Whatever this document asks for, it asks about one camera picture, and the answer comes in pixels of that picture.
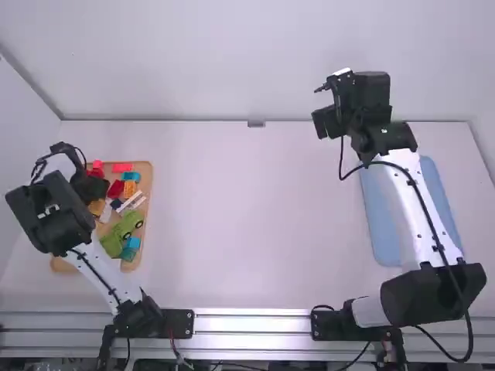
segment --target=yellow toy block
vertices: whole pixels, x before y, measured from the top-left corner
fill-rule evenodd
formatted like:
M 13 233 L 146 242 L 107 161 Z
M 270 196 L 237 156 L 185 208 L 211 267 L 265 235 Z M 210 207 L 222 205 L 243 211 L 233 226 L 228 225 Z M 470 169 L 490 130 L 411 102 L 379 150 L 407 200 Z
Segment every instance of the yellow toy block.
M 133 180 L 128 180 L 124 184 L 124 198 L 128 199 L 136 193 L 138 190 L 138 185 Z
M 96 201 L 92 201 L 87 206 L 87 208 L 90 210 L 90 213 L 92 213 L 94 216 L 100 216 L 101 213 L 103 212 L 104 207 L 105 207 L 104 199 L 97 199 Z

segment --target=wire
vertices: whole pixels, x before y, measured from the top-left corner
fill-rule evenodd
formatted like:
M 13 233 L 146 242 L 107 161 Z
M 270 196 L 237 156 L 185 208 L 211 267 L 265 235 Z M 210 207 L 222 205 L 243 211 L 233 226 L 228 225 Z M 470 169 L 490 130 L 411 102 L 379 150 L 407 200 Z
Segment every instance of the wire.
M 312 310 L 311 310 L 311 315 L 312 315 L 312 313 L 313 313 L 316 309 L 320 309 L 320 308 L 321 308 L 321 309 L 328 309 L 328 310 L 330 310 L 330 311 L 335 311 L 335 309 L 333 309 L 333 307 L 332 307 L 332 306 L 330 306 L 330 305 L 326 305 L 326 304 L 318 304 L 318 305 L 315 305 L 314 307 L 312 307 Z M 370 346 L 370 344 L 371 344 L 371 342 L 368 342 L 368 343 L 364 346 L 363 350 L 361 350 L 361 352 L 357 355 L 357 357 L 356 357 L 355 359 L 353 359 L 352 361 L 350 361 L 349 363 L 347 363 L 344 367 L 341 367 L 341 368 L 336 369 L 336 370 L 334 370 L 334 371 L 343 371 L 343 370 L 345 370 L 345 369 L 347 369 L 347 368 L 351 367 L 354 363 L 356 363 L 356 362 L 359 360 L 359 358 L 361 358 L 361 357 L 363 356 L 364 352 L 366 352 L 366 349 L 368 349 L 368 346 Z
M 366 350 L 368 349 L 368 346 L 370 346 L 370 344 L 371 344 L 371 342 L 367 342 L 366 345 L 364 346 L 363 350 L 360 351 L 360 353 L 357 355 L 357 357 L 355 359 L 353 359 L 352 361 L 347 363 L 345 366 L 342 366 L 339 369 L 335 369 L 333 371 L 344 371 L 345 369 L 348 369 L 349 367 L 351 367 L 354 363 L 359 361 L 359 358 L 361 358 L 363 356 L 364 352 L 366 352 Z
M 313 313 L 316 309 L 328 309 L 330 311 L 335 311 L 335 309 L 333 309 L 333 307 L 326 305 L 326 304 L 315 305 L 314 307 L 312 307 L 311 312 Z
M 106 282 L 106 280 L 98 273 L 98 271 L 93 267 L 93 265 L 89 262 L 89 260 L 86 259 L 85 254 L 83 254 L 83 253 L 81 253 L 75 249 L 70 249 L 69 251 L 71 253 L 76 254 L 77 259 L 82 260 L 87 265 L 87 267 L 90 268 L 90 271 L 93 272 L 93 274 L 96 276 L 96 278 L 108 290 L 108 294 L 111 294 L 114 297 L 115 302 L 117 303 L 117 306 L 120 306 L 121 301 L 118 298 L 118 296 L 115 294 L 115 290 L 113 288 L 111 288 L 111 286 L 108 284 L 108 282 Z M 131 358 L 131 340 L 129 339 L 129 337 L 127 337 L 127 358 L 125 359 L 124 369 L 125 369 L 125 367 L 127 367 L 130 358 Z
M 129 339 L 129 337 L 127 337 L 127 358 L 125 359 L 123 369 L 125 369 L 127 367 L 127 365 L 129 364 L 130 358 L 131 358 L 131 340 Z
M 215 367 L 213 367 L 210 371 L 215 371 L 218 368 L 218 366 L 222 364 L 222 362 L 223 361 L 218 361 Z
M 173 331 L 172 329 L 169 330 L 169 339 L 170 339 L 170 348 L 172 348 L 173 354 L 177 359 L 177 364 L 178 365 L 185 365 L 188 369 L 194 370 L 194 365 L 190 362 L 188 362 L 177 350 L 176 347 L 176 340 L 173 337 Z
M 353 168 L 352 170 L 350 170 L 344 176 L 342 176 L 342 162 L 343 162 L 343 136 L 340 137 L 339 180 L 344 181 L 347 178 L 349 178 L 353 173 L 355 173 L 358 170 L 365 167 L 364 164 L 359 165 L 359 166 Z M 436 231 L 435 225 L 433 224 L 432 217 L 430 216 L 428 208 L 426 207 L 425 200 L 423 199 L 422 194 L 419 191 L 418 185 L 416 184 L 416 181 L 414 180 L 412 175 L 405 168 L 402 168 L 401 166 L 394 164 L 393 162 L 372 161 L 372 162 L 370 162 L 369 165 L 386 165 L 386 166 L 390 166 L 392 168 L 397 169 L 399 172 L 401 172 L 402 174 L 404 174 L 406 176 L 406 178 L 408 179 L 408 184 L 410 186 L 412 186 L 412 188 L 414 189 L 416 196 L 418 197 L 418 201 L 421 205 L 422 211 L 425 214 L 425 218 L 426 218 L 426 221 L 428 223 L 428 226 L 429 226 L 430 230 L 432 231 L 433 240 L 435 241 L 435 244 L 437 246 L 437 251 L 439 252 L 440 257 L 442 258 L 442 262 L 447 269 L 449 279 L 452 282 L 452 285 L 454 287 L 454 290 L 456 291 L 457 297 L 459 298 L 459 302 L 461 304 L 461 310 L 462 310 L 462 313 L 464 314 L 465 319 L 466 319 L 466 327 L 467 327 L 467 334 L 468 334 L 468 348 L 467 348 L 466 354 L 461 358 L 456 358 L 456 357 L 450 355 L 446 351 L 446 349 L 443 346 L 441 346 L 440 343 L 431 334 L 429 334 L 425 329 L 423 329 L 419 325 L 414 325 L 413 327 L 415 327 L 416 329 L 421 331 L 423 334 L 425 334 L 437 346 L 437 348 L 440 350 L 440 352 L 442 352 L 444 354 L 444 356 L 446 356 L 451 361 L 457 362 L 457 363 L 467 362 L 471 358 L 471 355 L 473 354 L 473 347 L 474 347 L 473 325 L 471 323 L 469 311 L 467 310 L 466 304 L 464 303 L 463 294 L 462 294 L 461 289 L 459 287 L 459 284 L 456 280 L 456 277 L 454 276 L 454 273 L 452 272 L 452 268 L 450 267 L 449 261 L 447 260 L 447 256 L 444 252 L 444 247 L 440 243 L 439 235 Z
M 79 147 L 76 147 L 75 145 L 73 145 L 74 149 L 78 150 L 80 155 L 83 156 L 83 160 L 84 160 L 84 169 L 87 168 L 87 160 L 86 160 L 86 156 L 84 155 L 84 153 L 80 150 Z

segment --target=red toy block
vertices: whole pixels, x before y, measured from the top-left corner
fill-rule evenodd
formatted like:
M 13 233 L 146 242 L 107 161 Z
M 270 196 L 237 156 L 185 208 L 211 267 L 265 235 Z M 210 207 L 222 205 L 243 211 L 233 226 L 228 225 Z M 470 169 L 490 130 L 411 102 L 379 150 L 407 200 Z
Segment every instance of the red toy block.
M 94 160 L 93 161 L 93 169 L 100 168 L 103 170 L 103 161 Z
M 111 172 L 131 172 L 132 164 L 114 164 L 111 167 Z
M 94 168 L 93 170 L 90 170 L 87 174 L 95 176 L 97 178 L 104 178 L 105 177 L 103 170 L 101 170 L 100 168 Z
M 118 198 L 121 193 L 124 191 L 125 182 L 123 180 L 115 180 L 110 189 L 108 190 L 107 196 L 111 199 Z

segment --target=aluminum rail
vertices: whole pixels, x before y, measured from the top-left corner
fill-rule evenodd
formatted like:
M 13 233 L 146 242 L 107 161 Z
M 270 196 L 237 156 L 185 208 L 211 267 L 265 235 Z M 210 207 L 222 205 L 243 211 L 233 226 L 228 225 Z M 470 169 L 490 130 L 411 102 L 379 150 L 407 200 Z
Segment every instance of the aluminum rail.
M 314 342 L 309 311 L 292 309 L 195 309 L 194 336 L 176 340 L 191 359 L 347 361 L 362 342 Z M 3 332 L 0 357 L 96 357 L 108 313 L 0 312 Z M 467 347 L 466 323 L 425 326 L 454 356 Z M 495 318 L 473 318 L 474 353 L 470 362 L 495 362 Z M 404 328 L 405 350 L 411 362 L 447 362 L 447 358 L 414 328 Z M 374 361 L 379 344 L 371 345 L 362 361 Z M 113 357 L 124 358 L 127 344 L 118 339 Z M 133 359 L 173 359 L 167 339 L 132 339 Z

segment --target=green toy car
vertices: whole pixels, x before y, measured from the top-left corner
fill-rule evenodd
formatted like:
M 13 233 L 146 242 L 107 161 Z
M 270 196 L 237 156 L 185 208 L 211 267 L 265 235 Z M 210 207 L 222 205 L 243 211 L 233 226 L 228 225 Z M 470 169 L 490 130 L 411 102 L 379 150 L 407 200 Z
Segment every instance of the green toy car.
M 132 235 L 134 229 L 141 228 L 144 223 L 145 218 L 139 211 L 127 211 L 121 221 L 115 224 L 107 235 L 100 238 L 101 246 L 110 257 L 118 257 L 124 241 Z

